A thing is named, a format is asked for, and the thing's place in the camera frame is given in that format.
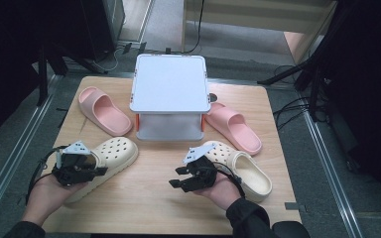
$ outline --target human hand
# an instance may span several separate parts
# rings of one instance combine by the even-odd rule
[[[62,186],[54,175],[38,180],[33,187],[22,221],[42,226],[45,220],[58,210],[72,194],[84,188],[87,182]]]
[[[234,201],[241,197],[236,185],[221,173],[217,173],[212,187],[195,190],[193,193],[209,198],[223,210],[227,210]]]

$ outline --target wooden table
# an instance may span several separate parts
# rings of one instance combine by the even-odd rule
[[[111,138],[81,113],[77,97],[88,86],[106,92],[114,103],[134,121],[129,109],[132,79],[114,77],[84,78],[64,120],[55,146],[68,145],[77,140],[95,148]],[[262,151],[254,157],[273,183],[271,195],[262,205],[271,223],[282,220],[301,221],[298,210],[286,210],[285,202],[295,202],[286,162],[275,127],[265,88],[210,83],[210,92],[218,101],[241,112],[247,124],[263,142]],[[144,142],[137,140],[135,128],[125,137],[134,141],[139,156],[132,166],[109,179],[82,200],[64,205],[44,224],[47,232],[123,233],[123,234],[231,234],[225,211],[210,200],[191,192],[172,188],[170,179],[178,176],[175,168],[189,147],[197,147],[208,140],[224,142],[221,134],[205,124],[205,136],[199,142]],[[55,157],[48,161],[48,173]]]

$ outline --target cream clog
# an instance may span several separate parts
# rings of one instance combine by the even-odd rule
[[[203,143],[204,146],[215,144],[216,147],[205,154],[205,156],[214,163],[216,167],[220,167],[221,163],[227,165],[227,159],[232,152],[236,150],[232,147],[227,146],[226,144],[219,141],[207,141]]]
[[[91,154],[96,160],[97,168],[108,167],[106,174],[102,177],[95,177],[85,188],[68,198],[65,203],[82,199],[96,187],[132,165],[138,157],[138,147],[128,138],[115,137],[91,150]]]
[[[271,193],[271,180],[246,152],[232,152],[227,159],[227,166],[242,179],[241,186],[246,193],[246,199],[261,202]]]

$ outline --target white box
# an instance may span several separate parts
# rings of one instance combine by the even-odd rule
[[[139,55],[130,109],[137,138],[198,141],[210,109],[205,59],[198,56]]]

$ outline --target gray floor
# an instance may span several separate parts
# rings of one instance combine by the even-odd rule
[[[177,29],[182,23],[178,13],[181,7],[181,3],[176,1],[154,2],[142,38],[143,42],[147,42],[147,50],[179,49],[181,33],[172,29]],[[196,39],[194,26],[195,23],[188,22],[187,49],[193,47]],[[267,79],[276,71],[286,69],[279,66],[293,64],[284,34],[268,30],[202,24],[201,41],[194,53],[206,58],[209,78],[229,79],[222,80],[227,83],[256,85],[257,79]],[[132,72],[136,55],[137,50],[125,55],[119,53],[118,66],[109,71],[108,75],[118,76],[125,75],[124,72]],[[0,171],[7,161],[17,156],[20,158],[20,164],[0,199],[0,237],[21,217],[24,209],[23,195],[36,162],[53,145],[59,132],[58,126],[64,119],[64,112],[57,108],[69,108],[80,80],[89,74],[80,66],[70,63],[69,60],[67,62],[69,73],[65,78],[55,79],[56,90],[52,102],[26,151],[21,155],[11,155],[36,110],[37,91],[23,102],[0,129]],[[99,64],[111,68],[115,65],[115,60],[108,59]],[[299,93],[286,82],[276,83],[267,90],[273,111],[299,97]],[[283,114],[280,123],[298,112]],[[360,233],[352,236],[352,232],[348,231],[347,221],[340,212],[338,197],[330,186],[332,178],[326,173],[326,161],[323,160],[323,153],[318,150],[320,145],[316,143],[317,140],[310,130],[312,128],[309,118],[307,120],[301,116],[281,129],[279,136],[303,223],[314,238],[381,237],[381,185],[368,175],[350,172],[330,125],[314,125],[322,144],[325,145],[325,154],[331,162],[331,168],[335,170],[336,178],[346,195],[348,203],[343,205],[352,208]],[[50,234],[48,237],[89,237],[89,234]]]

